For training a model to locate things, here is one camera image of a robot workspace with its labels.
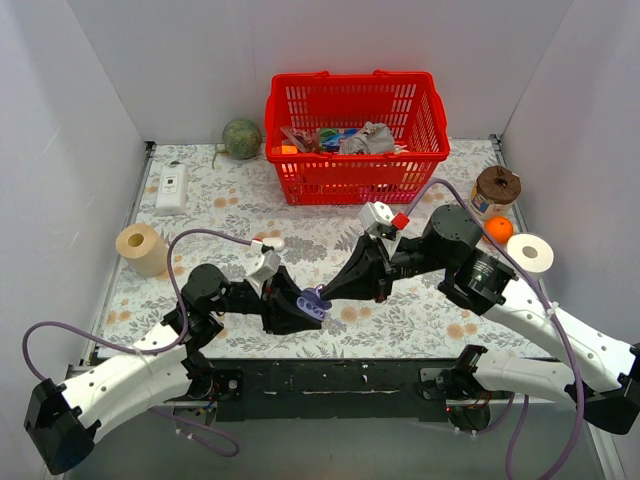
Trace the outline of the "purple earbud charging case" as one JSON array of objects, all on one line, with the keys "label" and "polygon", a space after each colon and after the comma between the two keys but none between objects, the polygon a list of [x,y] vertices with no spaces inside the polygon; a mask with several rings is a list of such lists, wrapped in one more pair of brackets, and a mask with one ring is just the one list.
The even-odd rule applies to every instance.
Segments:
[{"label": "purple earbud charging case", "polygon": [[332,308],[332,302],[321,298],[321,291],[324,286],[319,285],[314,288],[305,288],[300,292],[296,300],[299,310],[321,322],[328,317],[328,312]]}]

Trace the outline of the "white earbud charging case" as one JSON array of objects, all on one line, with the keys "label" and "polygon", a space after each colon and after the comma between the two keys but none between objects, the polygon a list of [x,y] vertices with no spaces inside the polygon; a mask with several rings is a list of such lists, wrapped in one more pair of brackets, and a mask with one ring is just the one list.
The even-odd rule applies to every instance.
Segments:
[{"label": "white earbud charging case", "polygon": [[262,240],[263,244],[275,251],[283,251],[285,248],[285,242],[281,237],[266,237]]}]

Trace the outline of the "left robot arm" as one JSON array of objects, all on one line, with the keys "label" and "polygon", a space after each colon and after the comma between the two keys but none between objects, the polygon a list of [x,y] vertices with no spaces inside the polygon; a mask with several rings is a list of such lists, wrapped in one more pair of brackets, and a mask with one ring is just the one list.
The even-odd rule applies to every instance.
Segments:
[{"label": "left robot arm", "polygon": [[133,346],[60,384],[50,379],[32,391],[24,427],[53,475],[81,463],[111,430],[167,400],[214,398],[223,380],[201,350],[223,329],[223,313],[258,315],[275,335],[318,330],[326,306],[314,289],[298,288],[285,267],[256,291],[232,282],[212,264],[193,269],[182,304]]}]

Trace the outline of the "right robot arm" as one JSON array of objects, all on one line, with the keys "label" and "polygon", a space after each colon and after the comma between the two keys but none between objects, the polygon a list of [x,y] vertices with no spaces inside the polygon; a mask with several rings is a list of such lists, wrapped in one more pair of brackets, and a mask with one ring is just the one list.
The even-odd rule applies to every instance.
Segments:
[{"label": "right robot arm", "polygon": [[442,271],[439,291],[454,305],[501,324],[550,354],[512,358],[470,345],[454,366],[423,381],[431,398],[463,400],[508,391],[574,407],[609,433],[624,435],[639,414],[639,348],[615,340],[560,308],[545,307],[513,268],[477,248],[480,227],[455,205],[438,207],[417,238],[393,254],[371,230],[320,291],[324,301],[384,301],[395,281]]}]

